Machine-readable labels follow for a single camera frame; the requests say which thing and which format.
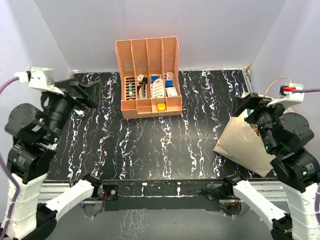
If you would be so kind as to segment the brown paper bag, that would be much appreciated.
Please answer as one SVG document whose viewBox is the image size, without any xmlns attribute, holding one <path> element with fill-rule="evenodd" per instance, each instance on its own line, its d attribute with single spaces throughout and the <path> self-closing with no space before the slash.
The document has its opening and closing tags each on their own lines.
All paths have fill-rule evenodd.
<svg viewBox="0 0 320 240">
<path fill-rule="evenodd" d="M 275 157 L 266 152 L 256 116 L 250 108 L 244 109 L 239 116 L 232 116 L 214 152 L 265 177 L 272 170 L 270 162 Z"/>
</svg>

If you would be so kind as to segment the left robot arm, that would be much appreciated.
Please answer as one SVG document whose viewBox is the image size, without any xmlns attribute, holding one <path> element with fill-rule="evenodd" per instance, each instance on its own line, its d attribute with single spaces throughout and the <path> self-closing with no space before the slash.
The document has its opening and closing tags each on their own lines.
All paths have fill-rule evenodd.
<svg viewBox="0 0 320 240">
<path fill-rule="evenodd" d="M 44 240 L 73 207 L 103 195 L 102 181 L 86 174 L 61 195 L 39 202 L 42 184 L 56 155 L 55 145 L 73 110 L 97 108 L 101 100 L 100 80 L 87 85 L 74 79 L 68 82 L 77 96 L 65 89 L 46 88 L 40 95 L 41 108 L 22 103 L 9 114 L 5 131 L 12 136 L 13 145 L 7 160 L 0 162 L 9 182 L 6 212 L 0 225 L 2 239 Z"/>
</svg>

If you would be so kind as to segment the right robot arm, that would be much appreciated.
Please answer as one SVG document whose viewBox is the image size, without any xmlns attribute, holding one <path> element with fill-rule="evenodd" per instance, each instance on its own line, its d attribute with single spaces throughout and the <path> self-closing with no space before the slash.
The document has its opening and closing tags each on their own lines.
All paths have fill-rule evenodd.
<svg viewBox="0 0 320 240">
<path fill-rule="evenodd" d="M 265 151 L 273 155 L 271 166 L 287 196 L 286 212 L 259 193 L 251 183 L 237 175 L 225 177 L 220 186 L 208 184 L 207 199 L 228 197 L 245 202 L 267 225 L 275 240 L 317 240 L 320 237 L 320 164 L 305 149 L 314 137 L 308 120 L 287 108 L 302 103 L 298 93 L 285 92 L 279 99 L 257 93 L 232 98 L 233 117 L 244 110 L 251 114 L 245 119 L 255 124 Z"/>
</svg>

